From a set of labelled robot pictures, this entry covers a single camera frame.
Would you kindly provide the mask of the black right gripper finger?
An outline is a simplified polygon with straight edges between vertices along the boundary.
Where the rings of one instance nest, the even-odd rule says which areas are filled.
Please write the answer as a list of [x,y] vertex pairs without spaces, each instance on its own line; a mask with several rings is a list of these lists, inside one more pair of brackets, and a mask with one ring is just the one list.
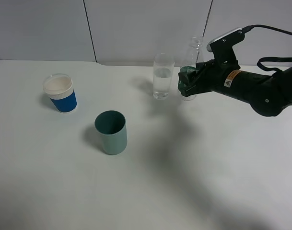
[[193,83],[204,75],[205,69],[205,66],[183,66],[178,73],[179,80],[182,80],[186,84]]

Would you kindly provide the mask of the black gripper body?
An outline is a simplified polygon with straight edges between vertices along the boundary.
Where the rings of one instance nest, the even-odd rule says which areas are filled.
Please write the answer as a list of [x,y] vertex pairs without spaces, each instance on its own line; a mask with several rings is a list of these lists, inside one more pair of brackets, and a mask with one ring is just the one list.
[[211,92],[248,103],[259,115],[274,117],[292,105],[292,68],[270,76],[242,71],[239,65],[219,66],[213,60],[205,67],[200,79],[215,81]]

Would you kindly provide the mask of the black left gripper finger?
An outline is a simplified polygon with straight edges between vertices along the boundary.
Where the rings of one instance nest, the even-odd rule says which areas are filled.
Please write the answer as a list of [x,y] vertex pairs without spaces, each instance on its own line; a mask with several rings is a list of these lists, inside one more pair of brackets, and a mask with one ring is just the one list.
[[198,79],[193,83],[186,84],[182,80],[178,81],[178,90],[183,97],[190,97],[192,95],[211,92],[215,81],[209,79]]

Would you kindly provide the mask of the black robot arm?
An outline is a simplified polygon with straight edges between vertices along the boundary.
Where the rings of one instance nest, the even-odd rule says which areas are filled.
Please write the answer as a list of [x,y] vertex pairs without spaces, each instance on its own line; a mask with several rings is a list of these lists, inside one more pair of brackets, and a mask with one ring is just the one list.
[[218,65],[214,60],[181,68],[178,90],[184,97],[216,92],[250,104],[265,117],[279,115],[292,105],[292,67],[272,75],[243,71],[238,63]]

